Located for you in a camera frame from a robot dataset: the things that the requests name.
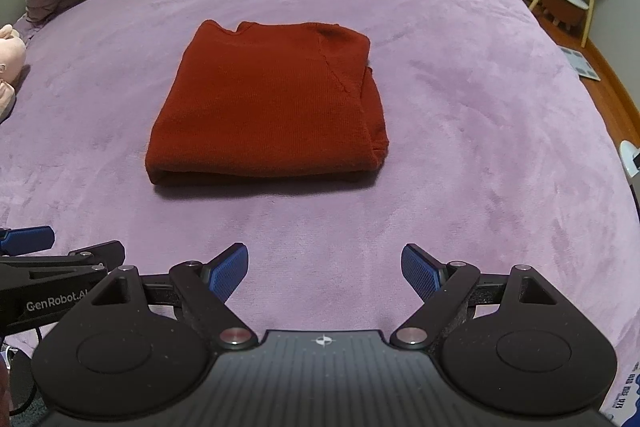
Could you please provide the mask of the rust red knit sweater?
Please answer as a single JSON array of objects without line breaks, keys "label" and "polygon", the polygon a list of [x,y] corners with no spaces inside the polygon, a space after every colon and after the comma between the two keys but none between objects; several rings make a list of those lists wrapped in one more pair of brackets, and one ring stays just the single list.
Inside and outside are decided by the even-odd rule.
[{"label": "rust red knit sweater", "polygon": [[201,23],[151,129],[151,183],[377,172],[390,142],[370,47],[335,24]]}]

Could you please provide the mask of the lilac bed sheet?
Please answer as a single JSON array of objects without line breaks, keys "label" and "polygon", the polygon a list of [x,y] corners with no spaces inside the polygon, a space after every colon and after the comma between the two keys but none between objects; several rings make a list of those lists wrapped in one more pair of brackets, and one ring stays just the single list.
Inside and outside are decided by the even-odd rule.
[{"label": "lilac bed sheet", "polygon": [[[390,153],[371,183],[153,186],[144,156],[204,20],[323,22],[371,41]],[[525,263],[639,356],[639,221],[584,85],[521,0],[86,0],[30,38],[1,127],[1,222],[65,254],[117,239],[143,273],[235,242],[230,308],[266,329],[390,332],[420,301],[402,247]]]}]

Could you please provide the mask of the white bathroom scale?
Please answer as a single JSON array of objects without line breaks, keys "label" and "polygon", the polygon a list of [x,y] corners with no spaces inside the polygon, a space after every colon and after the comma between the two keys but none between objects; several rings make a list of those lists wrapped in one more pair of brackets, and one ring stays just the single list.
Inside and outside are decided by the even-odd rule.
[{"label": "white bathroom scale", "polygon": [[592,67],[582,52],[566,48],[565,46],[560,46],[560,50],[563,52],[567,61],[570,63],[570,66],[572,66],[572,69],[577,72],[579,77],[593,81],[601,80],[596,70]]}]

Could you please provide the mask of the brown round footstool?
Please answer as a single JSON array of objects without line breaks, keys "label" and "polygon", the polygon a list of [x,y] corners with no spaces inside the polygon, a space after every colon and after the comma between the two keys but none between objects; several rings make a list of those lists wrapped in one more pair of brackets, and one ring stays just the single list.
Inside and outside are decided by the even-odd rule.
[{"label": "brown round footstool", "polygon": [[582,0],[541,0],[544,14],[564,24],[568,29],[578,27],[584,19],[588,5]]}]

